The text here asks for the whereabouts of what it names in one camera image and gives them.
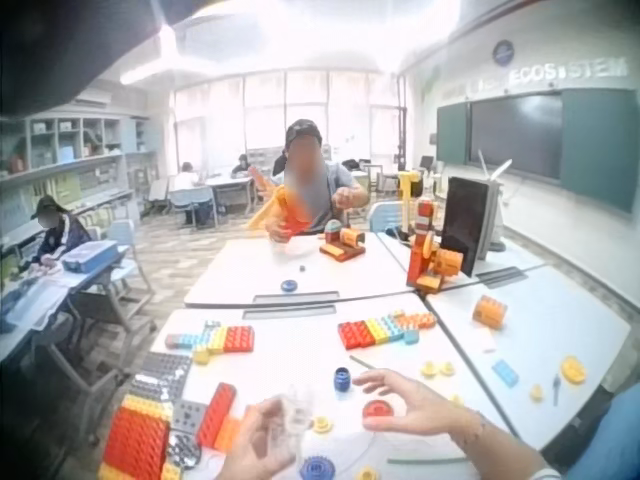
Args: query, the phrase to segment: yellow lego brick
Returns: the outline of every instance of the yellow lego brick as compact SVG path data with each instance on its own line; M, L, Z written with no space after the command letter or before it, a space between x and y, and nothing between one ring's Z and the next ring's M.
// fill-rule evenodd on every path
M224 341L227 339L228 327L220 327L213 334L213 338L207 345L207 350L211 355L217 355L224 352Z
M196 345L191 353L193 361L198 365L206 365L209 363L209 350L205 345Z
M162 476L161 480L180 480L182 476L182 472L180 471L180 467L176 467L175 465L166 462L162 466Z
M134 480L134 478L126 473L122 473L113 467L110 467L106 463L100 464L100 470L98 471L99 480Z
M166 422L171 421L173 405L171 403L154 402L135 395L125 395L122 406L155 418L161 418Z

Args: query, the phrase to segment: blue chair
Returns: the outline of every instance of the blue chair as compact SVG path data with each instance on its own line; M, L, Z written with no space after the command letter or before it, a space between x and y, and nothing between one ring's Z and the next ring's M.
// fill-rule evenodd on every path
M397 227L402 224L402 202L379 202L374 204L367 215L369 230L384 232L387 227Z

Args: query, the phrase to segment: blue box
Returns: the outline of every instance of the blue box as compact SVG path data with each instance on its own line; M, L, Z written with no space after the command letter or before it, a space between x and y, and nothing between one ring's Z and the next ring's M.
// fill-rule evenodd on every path
M65 253L62 266L73 273L91 273L105 264L118 259L118 243L113 240L99 240L83 243L79 247Z

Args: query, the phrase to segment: orange lego brick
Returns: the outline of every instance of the orange lego brick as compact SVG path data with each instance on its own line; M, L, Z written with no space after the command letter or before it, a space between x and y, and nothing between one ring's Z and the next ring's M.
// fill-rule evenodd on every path
M435 254L433 272L446 277L457 275L460 272L460 268L462 268L463 259L464 255L459 252L440 248Z
M236 387L220 382L204 414L200 429L196 435L198 443L204 447L214 448L224 417L229 414L231 404L236 398Z
M473 311L473 319L487 327L499 330L502 328L507 306L491 297L483 295Z
M233 441L236 438L239 428L239 419L228 415L224 417L222 426L220 427L220 432L218 433L218 438L216 438L216 443L213 445L213 448L222 453L229 452L231 447L233 447Z

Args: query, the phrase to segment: blue lego brick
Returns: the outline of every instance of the blue lego brick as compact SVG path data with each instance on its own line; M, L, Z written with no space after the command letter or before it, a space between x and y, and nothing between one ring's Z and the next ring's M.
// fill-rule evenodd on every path
M518 374L504 360L499 360L492 368L509 388L518 383Z
M413 345L414 343L418 343L420 341L420 332L418 330L412 329L404 332L404 343L407 345Z

